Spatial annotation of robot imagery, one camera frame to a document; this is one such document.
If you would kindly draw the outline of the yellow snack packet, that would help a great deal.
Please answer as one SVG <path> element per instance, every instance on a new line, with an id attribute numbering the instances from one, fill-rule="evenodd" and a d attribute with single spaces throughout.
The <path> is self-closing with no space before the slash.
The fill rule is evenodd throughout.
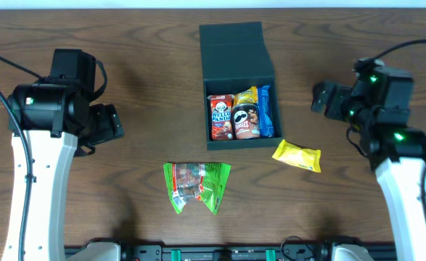
<path id="1" fill-rule="evenodd" d="M 319 149 L 300 148 L 284 139 L 278 145 L 272 158 L 294 167 L 310 170 L 315 173 L 321 172 Z"/>

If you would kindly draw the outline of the blue cookie roll packet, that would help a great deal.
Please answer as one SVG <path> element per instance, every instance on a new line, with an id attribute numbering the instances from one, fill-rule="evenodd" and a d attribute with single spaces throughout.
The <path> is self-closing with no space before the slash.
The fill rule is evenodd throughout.
<path id="1" fill-rule="evenodd" d="M 269 104 L 270 86 L 261 86 L 258 91 L 258 116 L 261 138 L 271 138 L 275 136 L 274 124 L 271 119 L 271 108 Z"/>

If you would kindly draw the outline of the orange Lemond biscuit packet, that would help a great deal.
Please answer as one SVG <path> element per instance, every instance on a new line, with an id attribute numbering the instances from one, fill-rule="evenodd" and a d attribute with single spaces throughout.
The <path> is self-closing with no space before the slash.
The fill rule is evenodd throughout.
<path id="1" fill-rule="evenodd" d="M 248 90 L 234 95 L 234 107 L 239 104 L 257 104 L 258 89 L 256 86 L 251 86 Z"/>

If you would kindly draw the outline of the small red Pringles can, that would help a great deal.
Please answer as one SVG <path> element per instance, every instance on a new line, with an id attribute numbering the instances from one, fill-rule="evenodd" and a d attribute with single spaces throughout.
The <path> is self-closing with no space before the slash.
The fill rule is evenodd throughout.
<path id="1" fill-rule="evenodd" d="M 255 104 L 238 104 L 232 108 L 232 122 L 238 140 L 261 136 L 258 110 Z"/>

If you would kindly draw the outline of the green candy bag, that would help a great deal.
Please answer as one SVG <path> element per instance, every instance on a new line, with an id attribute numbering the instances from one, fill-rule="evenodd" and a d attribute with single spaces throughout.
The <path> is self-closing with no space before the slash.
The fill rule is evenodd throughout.
<path id="1" fill-rule="evenodd" d="M 201 201 L 214 214 L 221 206 L 231 166 L 218 162 L 168 162 L 163 165 L 171 204 L 180 214 L 190 201 Z"/>

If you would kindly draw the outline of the dark green gift box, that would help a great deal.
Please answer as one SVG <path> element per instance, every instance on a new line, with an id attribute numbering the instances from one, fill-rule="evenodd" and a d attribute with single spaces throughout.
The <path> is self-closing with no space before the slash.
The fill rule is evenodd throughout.
<path id="1" fill-rule="evenodd" d="M 274 66 L 260 22 L 200 25 L 200 53 L 205 105 L 207 150 L 278 146 L 283 139 Z M 251 86 L 269 86 L 274 136 L 248 140 L 214 141 L 208 96 L 236 94 Z"/>

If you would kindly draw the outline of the red Hello Panda snack box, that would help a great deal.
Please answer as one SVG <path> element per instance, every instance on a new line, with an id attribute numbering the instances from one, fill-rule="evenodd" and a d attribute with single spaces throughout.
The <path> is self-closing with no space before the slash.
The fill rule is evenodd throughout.
<path id="1" fill-rule="evenodd" d="M 213 140 L 232 140 L 233 94 L 210 95 L 211 137 Z"/>

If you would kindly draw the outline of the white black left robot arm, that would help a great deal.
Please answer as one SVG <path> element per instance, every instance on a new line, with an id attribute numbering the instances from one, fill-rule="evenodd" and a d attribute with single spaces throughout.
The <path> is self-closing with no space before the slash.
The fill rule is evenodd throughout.
<path id="1" fill-rule="evenodd" d="M 64 260 L 67 183 L 74 157 L 124 135 L 105 91 L 78 83 L 18 85 L 8 98 L 15 174 L 3 260 Z"/>

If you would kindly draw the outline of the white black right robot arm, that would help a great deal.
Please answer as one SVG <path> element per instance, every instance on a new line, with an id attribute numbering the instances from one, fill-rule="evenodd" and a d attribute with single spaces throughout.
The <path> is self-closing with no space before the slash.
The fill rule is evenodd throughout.
<path id="1" fill-rule="evenodd" d="M 324 81 L 311 107 L 360 135 L 356 148 L 382 189 L 399 260 L 426 260 L 426 135 L 407 125 L 413 87 L 410 78 Z"/>

